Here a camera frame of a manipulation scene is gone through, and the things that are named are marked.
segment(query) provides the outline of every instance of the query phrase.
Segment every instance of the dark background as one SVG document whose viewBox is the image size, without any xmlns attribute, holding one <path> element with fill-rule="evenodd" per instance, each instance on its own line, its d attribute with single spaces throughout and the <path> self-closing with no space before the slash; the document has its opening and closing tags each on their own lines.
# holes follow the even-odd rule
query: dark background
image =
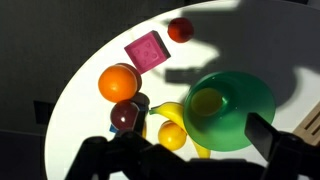
<svg viewBox="0 0 320 180">
<path fill-rule="evenodd" d="M 0 179 L 46 179 L 50 115 L 98 49 L 137 23 L 204 1 L 0 0 Z"/>
</svg>

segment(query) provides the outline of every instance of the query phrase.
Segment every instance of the banana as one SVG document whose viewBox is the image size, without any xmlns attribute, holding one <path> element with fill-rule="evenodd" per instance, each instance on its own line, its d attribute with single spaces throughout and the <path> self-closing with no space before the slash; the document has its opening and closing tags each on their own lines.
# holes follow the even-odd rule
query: banana
<svg viewBox="0 0 320 180">
<path fill-rule="evenodd" d="M 153 107 L 149 110 L 149 114 L 159 114 L 162 115 L 174 123 L 176 123 L 181 129 L 183 129 L 187 134 L 187 130 L 184 127 L 183 123 L 183 106 L 177 102 L 165 102 L 160 106 Z M 196 148 L 198 156 L 200 158 L 210 158 L 211 151 L 200 146 L 198 143 L 193 142 L 193 145 Z"/>
</svg>

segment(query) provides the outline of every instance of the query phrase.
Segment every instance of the green bowl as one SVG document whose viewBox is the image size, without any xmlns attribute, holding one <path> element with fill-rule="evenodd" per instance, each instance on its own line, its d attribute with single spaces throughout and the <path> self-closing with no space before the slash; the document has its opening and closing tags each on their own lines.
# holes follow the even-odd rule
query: green bowl
<svg viewBox="0 0 320 180">
<path fill-rule="evenodd" d="M 191 87 L 183 120 L 189 136 L 199 145 L 226 152 L 251 144 L 244 134 L 249 112 L 271 124 L 275 109 L 271 90 L 259 78 L 243 72 L 217 72 Z"/>
</svg>

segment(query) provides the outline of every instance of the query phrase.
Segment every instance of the round table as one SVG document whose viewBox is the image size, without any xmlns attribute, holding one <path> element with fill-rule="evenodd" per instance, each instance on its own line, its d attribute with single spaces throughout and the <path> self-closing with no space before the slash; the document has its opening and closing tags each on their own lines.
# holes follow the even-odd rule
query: round table
<svg viewBox="0 0 320 180">
<path fill-rule="evenodd" d="M 177 17 L 188 18 L 194 26 L 195 34 L 186 43 L 176 43 L 167 34 L 168 23 Z M 272 125 L 292 132 L 320 99 L 319 19 L 320 11 L 300 4 L 224 0 L 176 9 L 128 29 L 96 52 L 61 94 L 46 135 L 48 179 L 66 176 L 86 138 L 113 138 L 109 115 L 114 104 L 99 93 L 98 79 L 110 65 L 132 64 L 124 47 L 152 30 L 160 34 L 171 57 L 142 75 L 140 92 L 149 97 L 150 107 L 182 101 L 190 88 L 186 79 L 166 82 L 166 69 L 196 69 L 197 73 L 188 74 L 190 79 L 221 70 L 242 71 L 271 88 L 277 104 Z M 147 116 L 148 141 L 158 143 L 159 127 L 166 120 Z M 197 158 L 189 137 L 174 153 L 184 160 Z M 212 151 L 211 158 L 244 158 L 266 165 L 252 145 L 232 152 Z M 124 178 L 121 173 L 115 176 Z"/>
</svg>

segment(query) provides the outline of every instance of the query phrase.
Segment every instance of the pink cube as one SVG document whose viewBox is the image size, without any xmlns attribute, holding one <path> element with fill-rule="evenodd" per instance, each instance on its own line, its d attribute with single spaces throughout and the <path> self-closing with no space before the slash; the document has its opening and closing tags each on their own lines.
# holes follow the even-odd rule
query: pink cube
<svg viewBox="0 0 320 180">
<path fill-rule="evenodd" d="M 140 74 L 170 57 L 157 31 L 151 31 L 124 48 Z"/>
</svg>

